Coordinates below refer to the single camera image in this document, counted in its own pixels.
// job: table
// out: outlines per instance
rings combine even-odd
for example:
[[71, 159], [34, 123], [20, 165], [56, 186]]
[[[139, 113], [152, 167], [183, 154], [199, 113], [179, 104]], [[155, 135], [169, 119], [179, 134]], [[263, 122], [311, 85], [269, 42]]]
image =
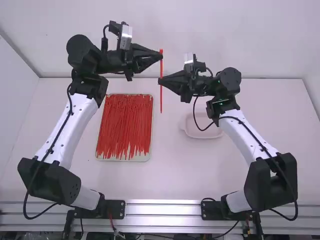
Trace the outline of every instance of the table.
[[[200, 200], [220, 196], [243, 187], [248, 166], [228, 136], [193, 139], [178, 127], [192, 105], [163, 91], [163, 113], [155, 78], [109, 79], [108, 93], [145, 93], [154, 97], [151, 158], [147, 162], [106, 162], [95, 159], [103, 108], [93, 116], [74, 153], [71, 171], [82, 184], [104, 193], [108, 199], [124, 199], [125, 232], [223, 233], [234, 223], [202, 221]], [[67, 101], [68, 78], [39, 81], [25, 122], [0, 182], [0, 230], [62, 231], [68, 207], [28, 221], [22, 216], [25, 187], [17, 172], [21, 157], [32, 157], [47, 139]], [[270, 211], [262, 214], [265, 233], [320, 233], [320, 176], [317, 174], [320, 122], [301, 79], [243, 79], [236, 97], [241, 110], [257, 131], [280, 152], [291, 152], [298, 165], [299, 218], [287, 222]], [[208, 98], [199, 99], [197, 111], [205, 111]], [[30, 198], [28, 212], [37, 213], [48, 203]], [[293, 214], [292, 205], [280, 211]], [[110, 231], [107, 220], [85, 219], [85, 231]], [[79, 230], [75, 221], [74, 230]]]

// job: white table surface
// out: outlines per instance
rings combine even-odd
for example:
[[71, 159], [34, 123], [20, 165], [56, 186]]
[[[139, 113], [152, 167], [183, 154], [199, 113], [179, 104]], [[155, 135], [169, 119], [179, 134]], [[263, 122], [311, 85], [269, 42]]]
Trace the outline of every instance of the white table surface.
[[[109, 79], [108, 93], [144, 93], [154, 97], [151, 158], [147, 162], [110, 162], [95, 158], [103, 106], [93, 116], [74, 153], [71, 171], [82, 184], [106, 198], [186, 199], [221, 195], [243, 187], [248, 166], [231, 139], [187, 137], [178, 127], [192, 104], [163, 89], [155, 78], [127, 82]], [[69, 78], [44, 78], [30, 104], [25, 122], [0, 182], [0, 201], [21, 201], [26, 188], [17, 171], [22, 157], [32, 158], [55, 126], [67, 102]], [[281, 153], [297, 159], [298, 200], [320, 203], [320, 122], [301, 79], [243, 79], [237, 102], [249, 122]], [[206, 99], [196, 109], [205, 111]]]

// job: white plate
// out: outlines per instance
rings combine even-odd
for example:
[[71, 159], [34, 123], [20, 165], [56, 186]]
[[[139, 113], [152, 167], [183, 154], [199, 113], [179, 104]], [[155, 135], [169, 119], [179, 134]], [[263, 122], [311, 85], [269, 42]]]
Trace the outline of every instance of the white plate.
[[[208, 118], [206, 112], [195, 112], [196, 123], [199, 128], [204, 129], [212, 120]], [[179, 122], [179, 127], [184, 130], [186, 135], [195, 139], [216, 139], [223, 135], [223, 131], [220, 127], [212, 124], [207, 130], [200, 131], [194, 121], [194, 116], [192, 113], [187, 113]]]

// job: white wall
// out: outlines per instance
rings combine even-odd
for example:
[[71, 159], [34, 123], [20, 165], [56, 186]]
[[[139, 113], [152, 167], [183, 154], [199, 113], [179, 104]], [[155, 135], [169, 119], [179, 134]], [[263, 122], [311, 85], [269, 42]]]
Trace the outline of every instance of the white wall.
[[[109, 20], [133, 26], [133, 41], [164, 49], [166, 73], [194, 52], [214, 72], [302, 78], [320, 113], [318, 0], [2, 0], [0, 29], [42, 77], [69, 77], [66, 43], [84, 34], [100, 46]], [[111, 47], [116, 37], [110, 36]], [[156, 65], [144, 77], [159, 75]]]
[[0, 36], [0, 178], [9, 161], [39, 78]]

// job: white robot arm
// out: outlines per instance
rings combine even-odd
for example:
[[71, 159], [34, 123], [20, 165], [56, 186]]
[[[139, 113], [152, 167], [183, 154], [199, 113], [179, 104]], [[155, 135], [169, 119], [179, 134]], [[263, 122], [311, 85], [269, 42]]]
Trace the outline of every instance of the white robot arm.
[[[199, 75], [199, 72], [206, 71], [211, 76]], [[240, 92], [241, 80], [241, 73], [233, 67], [213, 76], [204, 62], [197, 61], [195, 54], [188, 53], [184, 57], [184, 69], [159, 78], [158, 83], [178, 94], [181, 102], [190, 103], [192, 97], [196, 97], [193, 117], [198, 129], [205, 131], [212, 124], [221, 127], [249, 165], [243, 189], [221, 197], [224, 217], [230, 219], [243, 211], [275, 211], [272, 208], [294, 202], [295, 216], [286, 218], [292, 221], [298, 215], [297, 161], [290, 153], [279, 153], [249, 124], [235, 98]], [[213, 123], [201, 129], [194, 111], [197, 99], [204, 96], [213, 96], [206, 102], [206, 112]]]
[[[106, 28], [118, 37], [116, 50], [108, 50]], [[55, 204], [72, 205], [82, 212], [88, 210], [91, 217], [109, 218], [107, 208], [110, 208], [111, 200], [105, 200], [102, 193], [83, 186], [80, 178], [69, 169], [81, 135], [107, 92], [109, 82], [99, 74], [123, 74], [130, 82], [134, 74], [163, 58], [158, 51], [131, 43], [131, 40], [130, 26], [125, 22], [110, 21], [103, 29], [101, 49], [84, 35], [75, 35], [68, 41], [68, 63], [73, 67], [72, 83], [67, 89], [69, 102], [44, 145], [32, 159], [22, 158], [17, 168], [27, 188], [23, 202], [23, 214], [27, 219], [34, 219], [48, 210], [29, 217], [26, 211], [28, 195]]]

